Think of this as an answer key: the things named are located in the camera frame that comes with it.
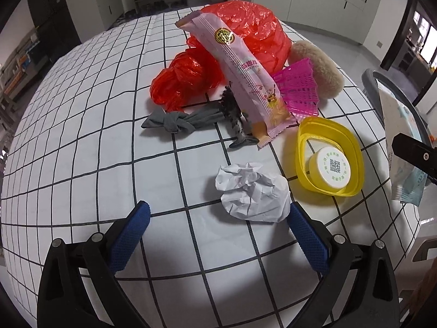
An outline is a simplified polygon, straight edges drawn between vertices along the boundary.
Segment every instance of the dark door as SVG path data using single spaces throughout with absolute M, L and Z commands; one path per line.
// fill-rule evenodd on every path
M 65 0 L 28 0 L 38 37 L 54 63 L 80 44 Z

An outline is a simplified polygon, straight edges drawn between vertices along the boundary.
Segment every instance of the white tablecloth with black grid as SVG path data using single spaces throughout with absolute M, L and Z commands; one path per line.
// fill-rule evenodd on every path
M 344 91 L 320 104 L 320 116 L 359 139 L 365 184 L 352 198 L 302 188 L 294 168 L 297 127 L 260 150 L 235 151 L 228 147 L 234 134 L 227 122 L 189 136 L 140 127 L 156 107 L 152 79 L 186 49 L 187 33 L 174 23 L 190 11 L 143 17 L 74 48 L 55 63 L 24 114 L 6 164 L 1 225 L 14 295 L 34 327 L 52 240 L 80 242 L 105 232 L 139 200 L 150 204 L 152 219 L 116 277 L 152 327 L 286 327 L 319 277 L 285 221 L 245 222 L 225 212 L 214 185 L 220 165 L 255 161 L 282 174 L 313 219 L 355 243 L 382 239 L 394 268 L 414 241 L 417 208 L 390 200 L 384 129 L 341 69 Z M 303 39 L 284 30 L 293 41 Z M 308 155 L 322 146 L 310 143 Z M 108 321 L 82 273 L 98 315 Z M 336 305 L 331 318 L 340 312 Z

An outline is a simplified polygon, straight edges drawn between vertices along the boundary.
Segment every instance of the red plastic bag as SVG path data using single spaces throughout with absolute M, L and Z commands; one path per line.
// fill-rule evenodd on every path
M 268 8 L 253 2 L 233 0 L 206 6 L 202 11 L 219 16 L 244 40 L 269 74 L 282 70 L 291 41 Z M 194 48 L 178 54 L 150 86 L 154 103 L 162 105 L 168 112 L 179 110 L 190 98 L 216 87 L 223 79 L 218 62 L 195 37 L 190 37 L 187 44 Z
M 223 79 L 219 63 L 199 42 L 194 45 L 179 53 L 152 81 L 150 97 L 167 112 L 180 110 L 190 98 L 217 87 Z

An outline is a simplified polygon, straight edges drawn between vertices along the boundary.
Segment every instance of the white and teal wrapper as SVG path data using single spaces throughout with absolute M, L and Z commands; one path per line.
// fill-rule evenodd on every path
M 427 175 L 414 165 L 396 156 L 393 153 L 392 142 L 394 136 L 399 133 L 422 141 L 419 129 L 409 109 L 397 100 L 387 87 L 379 82 L 378 87 L 384 115 L 388 168 L 392 182 L 392 200 L 418 206 L 422 199 Z

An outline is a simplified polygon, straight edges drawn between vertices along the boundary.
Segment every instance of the round gold and black logo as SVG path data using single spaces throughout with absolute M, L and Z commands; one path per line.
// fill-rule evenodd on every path
M 221 45 L 230 45 L 234 40 L 234 33 L 227 28 L 219 28 L 214 34 L 215 40 Z

